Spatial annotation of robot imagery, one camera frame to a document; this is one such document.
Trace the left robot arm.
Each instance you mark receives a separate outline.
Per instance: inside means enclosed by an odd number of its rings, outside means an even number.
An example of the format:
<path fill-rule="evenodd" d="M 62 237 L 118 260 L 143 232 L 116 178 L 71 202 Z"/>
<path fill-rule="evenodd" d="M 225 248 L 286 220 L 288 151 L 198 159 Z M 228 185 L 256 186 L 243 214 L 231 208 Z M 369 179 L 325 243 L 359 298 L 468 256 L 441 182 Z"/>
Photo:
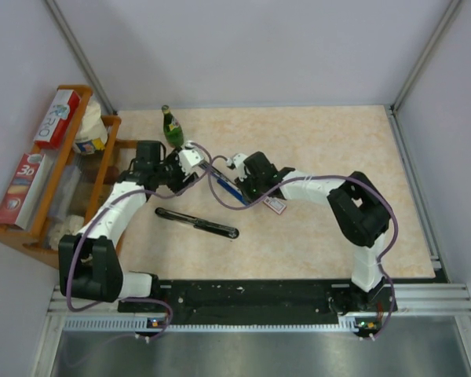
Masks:
<path fill-rule="evenodd" d="M 167 152 L 160 141 L 137 143 L 136 155 L 96 214 L 75 235 L 60 239 L 60 291 L 67 300 L 115 302 L 134 298 L 145 311 L 160 307 L 162 292 L 157 288 L 157 276 L 124 272 L 116 248 L 133 216 L 157 189 L 165 186 L 175 196 L 180 195 L 198 179 L 195 169 L 204 160 L 193 146 Z"/>

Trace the black stapler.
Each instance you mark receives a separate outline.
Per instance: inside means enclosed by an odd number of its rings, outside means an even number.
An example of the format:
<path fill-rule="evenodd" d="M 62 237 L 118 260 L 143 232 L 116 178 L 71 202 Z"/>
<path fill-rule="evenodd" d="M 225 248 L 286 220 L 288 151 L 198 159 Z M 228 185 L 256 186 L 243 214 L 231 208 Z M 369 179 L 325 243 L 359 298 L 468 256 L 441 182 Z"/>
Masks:
<path fill-rule="evenodd" d="M 155 209 L 155 214 L 167 220 L 180 221 L 190 224 L 194 229 L 203 230 L 204 232 L 223 236 L 231 240 L 234 240 L 239 237 L 239 230 L 237 228 L 214 223 L 187 214 L 181 214 L 175 211 L 167 210 L 162 207 L 157 207 Z"/>

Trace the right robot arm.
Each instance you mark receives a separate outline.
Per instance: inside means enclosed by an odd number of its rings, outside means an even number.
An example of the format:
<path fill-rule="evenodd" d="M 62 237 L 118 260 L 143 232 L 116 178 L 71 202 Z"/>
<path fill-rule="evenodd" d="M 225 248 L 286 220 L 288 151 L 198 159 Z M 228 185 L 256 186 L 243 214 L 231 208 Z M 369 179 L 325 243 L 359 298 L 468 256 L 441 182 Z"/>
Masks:
<path fill-rule="evenodd" d="M 263 197 L 329 206 L 342 235 L 355 246 L 352 304 L 367 311 L 378 303 L 376 287 L 383 281 L 378 257 L 389 229 L 390 212 L 365 174 L 355 171 L 346 178 L 318 178 L 291 167 L 279 170 L 263 152 L 250 156 L 239 153 L 227 167 L 236 172 L 235 185 L 247 203 Z"/>

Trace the blue stapler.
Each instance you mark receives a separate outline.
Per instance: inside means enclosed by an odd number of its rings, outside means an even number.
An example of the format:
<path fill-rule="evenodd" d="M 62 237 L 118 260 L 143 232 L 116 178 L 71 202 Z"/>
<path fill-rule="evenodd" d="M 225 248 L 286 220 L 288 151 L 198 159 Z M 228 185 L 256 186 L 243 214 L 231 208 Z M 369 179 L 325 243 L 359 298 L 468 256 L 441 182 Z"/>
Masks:
<path fill-rule="evenodd" d="M 227 178 L 215 167 L 210 168 L 210 175 L 216 180 L 220 187 L 222 187 L 232 197 L 237 199 L 243 206 L 246 206 L 246 201 L 243 198 L 243 194 L 229 178 Z"/>

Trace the red staple box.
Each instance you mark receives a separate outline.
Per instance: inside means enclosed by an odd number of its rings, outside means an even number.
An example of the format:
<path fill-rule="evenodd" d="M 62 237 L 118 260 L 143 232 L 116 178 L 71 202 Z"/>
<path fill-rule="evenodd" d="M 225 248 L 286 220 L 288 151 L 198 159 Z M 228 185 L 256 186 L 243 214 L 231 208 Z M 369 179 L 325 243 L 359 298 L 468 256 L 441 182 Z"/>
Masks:
<path fill-rule="evenodd" d="M 278 215 L 281 215 L 287 208 L 287 205 L 277 198 L 266 197 L 263 203 Z"/>

